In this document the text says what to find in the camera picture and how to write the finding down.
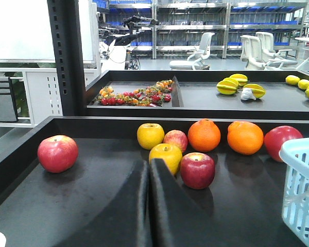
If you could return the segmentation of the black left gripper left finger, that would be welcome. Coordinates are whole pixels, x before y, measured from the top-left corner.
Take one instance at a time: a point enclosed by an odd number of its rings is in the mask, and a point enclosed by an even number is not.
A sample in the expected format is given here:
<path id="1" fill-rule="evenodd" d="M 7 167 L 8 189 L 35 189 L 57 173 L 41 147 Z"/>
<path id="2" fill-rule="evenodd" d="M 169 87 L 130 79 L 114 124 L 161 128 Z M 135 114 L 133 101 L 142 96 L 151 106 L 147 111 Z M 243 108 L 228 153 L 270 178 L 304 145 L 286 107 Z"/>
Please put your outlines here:
<path id="1" fill-rule="evenodd" d="M 147 163 L 136 161 L 113 200 L 56 246 L 152 246 Z"/>

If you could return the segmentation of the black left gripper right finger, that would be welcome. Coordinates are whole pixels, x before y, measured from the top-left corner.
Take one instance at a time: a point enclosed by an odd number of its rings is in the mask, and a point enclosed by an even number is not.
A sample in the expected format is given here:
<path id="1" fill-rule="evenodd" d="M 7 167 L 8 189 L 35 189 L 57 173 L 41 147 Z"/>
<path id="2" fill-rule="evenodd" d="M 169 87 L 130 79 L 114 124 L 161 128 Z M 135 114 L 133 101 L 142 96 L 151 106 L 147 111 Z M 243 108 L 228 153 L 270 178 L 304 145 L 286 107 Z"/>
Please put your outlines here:
<path id="1" fill-rule="evenodd" d="M 161 159 L 150 164 L 150 221 L 154 246 L 303 246 L 278 217 L 238 207 L 209 214 L 179 186 Z"/>

